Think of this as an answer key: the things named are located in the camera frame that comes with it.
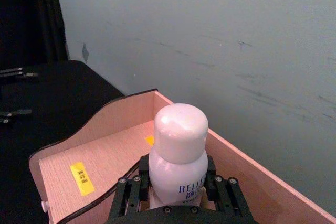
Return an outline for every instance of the white knob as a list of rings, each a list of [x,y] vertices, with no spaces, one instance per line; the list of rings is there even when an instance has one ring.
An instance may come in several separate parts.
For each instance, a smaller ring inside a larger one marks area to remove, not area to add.
[[[198,159],[205,148],[208,120],[198,108],[176,103],[162,108],[154,120],[154,139],[158,154],[174,164]]]
[[[42,205],[43,212],[47,212],[48,209],[50,208],[48,201],[43,201],[42,200],[41,205]]]

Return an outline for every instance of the light wood panel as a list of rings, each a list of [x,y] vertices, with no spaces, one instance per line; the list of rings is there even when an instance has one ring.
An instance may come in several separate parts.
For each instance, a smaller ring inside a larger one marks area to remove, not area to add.
[[[39,159],[152,120],[154,92],[149,91],[112,101],[99,110],[73,136],[33,154],[29,159],[29,169],[42,200],[46,201],[47,195]]]
[[[171,103],[155,92],[154,116]],[[336,223],[335,217],[212,130],[208,130],[206,151],[213,157],[218,174],[238,178],[248,206],[260,224]]]
[[[79,145],[39,161],[50,212],[55,223],[108,191],[142,155],[150,151],[145,137],[153,121]],[[81,196],[70,166],[82,162],[95,191]]]

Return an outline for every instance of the white plastic bottle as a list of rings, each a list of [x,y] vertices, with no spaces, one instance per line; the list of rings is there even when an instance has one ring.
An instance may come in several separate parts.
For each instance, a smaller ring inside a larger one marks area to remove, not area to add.
[[[150,194],[150,208],[199,205],[197,198],[201,197],[208,166],[207,130],[205,114],[192,105],[176,103],[157,113],[155,144],[149,154],[149,177],[154,191]]]

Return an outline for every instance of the black table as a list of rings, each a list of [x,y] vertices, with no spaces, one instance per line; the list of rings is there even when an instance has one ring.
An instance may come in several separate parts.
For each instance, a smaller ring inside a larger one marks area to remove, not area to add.
[[[2,85],[0,111],[32,109],[0,125],[0,223],[47,223],[28,167],[30,154],[68,138],[104,104],[123,94],[80,61],[24,68],[38,83]]]

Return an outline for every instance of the yellow sticker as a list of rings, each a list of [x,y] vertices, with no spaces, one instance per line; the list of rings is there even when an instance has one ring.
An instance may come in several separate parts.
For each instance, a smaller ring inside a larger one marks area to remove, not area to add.
[[[95,189],[82,162],[71,165],[70,169],[82,196],[94,192]]]
[[[145,140],[147,141],[147,143],[148,143],[150,146],[153,146],[153,145],[154,145],[154,136],[147,136],[147,137],[145,137]]]

